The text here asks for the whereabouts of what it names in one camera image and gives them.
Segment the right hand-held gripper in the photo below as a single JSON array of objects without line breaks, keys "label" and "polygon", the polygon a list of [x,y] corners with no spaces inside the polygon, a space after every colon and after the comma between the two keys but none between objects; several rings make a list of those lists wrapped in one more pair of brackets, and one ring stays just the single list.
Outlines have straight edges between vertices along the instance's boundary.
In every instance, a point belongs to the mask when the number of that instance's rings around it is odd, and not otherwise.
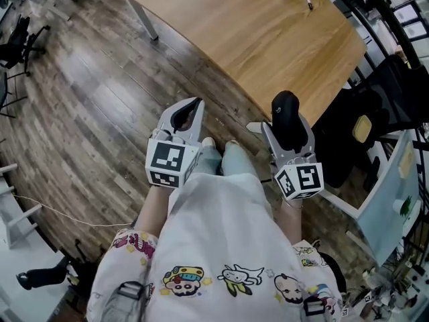
[{"label": "right hand-held gripper", "polygon": [[301,113],[298,115],[307,135],[306,144],[299,154],[294,151],[284,152],[271,125],[261,122],[262,136],[275,167],[273,181],[279,186],[285,201],[307,199],[324,189],[322,164],[316,160],[314,153],[314,134],[306,118]]}]

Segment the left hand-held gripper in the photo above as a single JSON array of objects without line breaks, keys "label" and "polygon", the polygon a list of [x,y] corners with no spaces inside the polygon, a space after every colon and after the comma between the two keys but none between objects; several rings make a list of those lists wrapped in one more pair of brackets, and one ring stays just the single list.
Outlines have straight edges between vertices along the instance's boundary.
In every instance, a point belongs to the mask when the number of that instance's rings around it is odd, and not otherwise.
[{"label": "left hand-held gripper", "polygon": [[162,113],[147,145],[145,170],[150,184],[178,189],[186,183],[200,155],[204,108],[201,98],[191,97]]}]

